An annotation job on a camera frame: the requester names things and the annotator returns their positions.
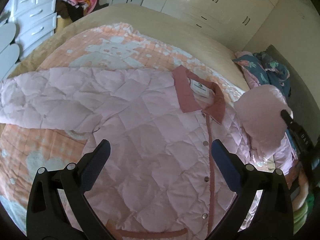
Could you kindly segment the pink quilted jacket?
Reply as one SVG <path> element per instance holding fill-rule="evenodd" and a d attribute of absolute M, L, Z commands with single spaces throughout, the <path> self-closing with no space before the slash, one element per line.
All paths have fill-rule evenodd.
<path fill-rule="evenodd" d="M 263 85 L 234 106 L 220 87 L 183 66 L 51 68 L 1 82 L 1 122 L 88 135 L 111 155 L 87 195 L 98 217 L 127 239 L 204 239 L 230 207 L 211 155 L 219 139 L 244 163 L 273 159 L 288 173 L 296 153 L 285 134 L 281 92 Z"/>

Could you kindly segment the grey padded headboard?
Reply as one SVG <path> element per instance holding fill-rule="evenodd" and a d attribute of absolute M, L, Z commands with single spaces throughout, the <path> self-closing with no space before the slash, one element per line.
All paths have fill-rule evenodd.
<path fill-rule="evenodd" d="M 306 130 L 312 143 L 316 145 L 319 139 L 320 129 L 320 113 L 316 100 L 303 79 L 274 45 L 269 45 L 265 52 L 289 70 L 291 95 L 289 96 L 287 104 L 293 111 L 294 120 Z"/>

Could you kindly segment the orange plaid bear blanket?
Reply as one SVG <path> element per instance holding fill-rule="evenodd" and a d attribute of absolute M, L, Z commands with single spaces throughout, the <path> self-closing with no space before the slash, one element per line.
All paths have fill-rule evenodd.
<path fill-rule="evenodd" d="M 103 25 L 66 41 L 42 63 L 30 60 L 30 72 L 53 67 L 101 67 L 107 70 L 155 68 L 171 71 L 183 65 L 200 78 L 217 83 L 227 103 L 244 93 L 228 74 L 238 72 L 234 54 L 216 41 L 198 44 L 199 54 L 140 34 L 130 24 Z M 1 126 L 1 204 L 21 231 L 26 230 L 27 202 L 37 169 L 63 168 L 80 157 L 89 133 L 59 129 Z"/>

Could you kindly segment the teal and pink duvet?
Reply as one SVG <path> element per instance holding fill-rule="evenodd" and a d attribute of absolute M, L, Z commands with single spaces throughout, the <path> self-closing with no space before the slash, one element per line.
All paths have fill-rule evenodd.
<path fill-rule="evenodd" d="M 233 62 L 241 68 L 250 89 L 273 85 L 288 100 L 291 95 L 290 72 L 285 65 L 264 51 L 253 54 L 248 51 L 238 52 Z"/>

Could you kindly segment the white glossy wardrobe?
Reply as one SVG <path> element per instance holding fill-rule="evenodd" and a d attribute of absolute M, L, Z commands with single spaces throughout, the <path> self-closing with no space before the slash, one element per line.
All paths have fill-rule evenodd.
<path fill-rule="evenodd" d="M 236 52 L 245 48 L 279 0 L 108 0 L 136 4 L 188 23 Z"/>

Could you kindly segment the white curved desk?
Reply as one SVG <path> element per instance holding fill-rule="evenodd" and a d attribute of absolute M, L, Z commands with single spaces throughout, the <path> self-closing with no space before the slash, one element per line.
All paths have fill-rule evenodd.
<path fill-rule="evenodd" d="M 15 23 L 9 22 L 1 26 L 0 34 L 0 78 L 3 80 L 8 74 L 9 70 L 17 62 L 20 55 L 20 47 L 14 43 L 16 35 Z"/>

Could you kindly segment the bed with tan sheet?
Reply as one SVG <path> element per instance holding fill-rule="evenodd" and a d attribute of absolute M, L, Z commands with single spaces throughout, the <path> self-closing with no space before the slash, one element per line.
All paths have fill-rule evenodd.
<path fill-rule="evenodd" d="M 249 86 L 234 53 L 195 27 L 167 14 L 133 4 L 116 4 L 93 12 L 46 39 L 8 74 L 13 77 L 36 70 L 59 46 L 75 35 L 102 25 L 128 23 L 141 34 L 173 45 L 196 57 L 243 91 Z"/>

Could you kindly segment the white drawer chest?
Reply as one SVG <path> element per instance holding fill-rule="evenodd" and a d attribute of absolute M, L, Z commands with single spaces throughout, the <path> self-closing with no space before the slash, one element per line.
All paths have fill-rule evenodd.
<path fill-rule="evenodd" d="M 9 0 L 5 9 L 9 21 L 16 24 L 15 43 L 20 47 L 20 58 L 27 57 L 34 49 L 55 33 L 56 0 Z"/>

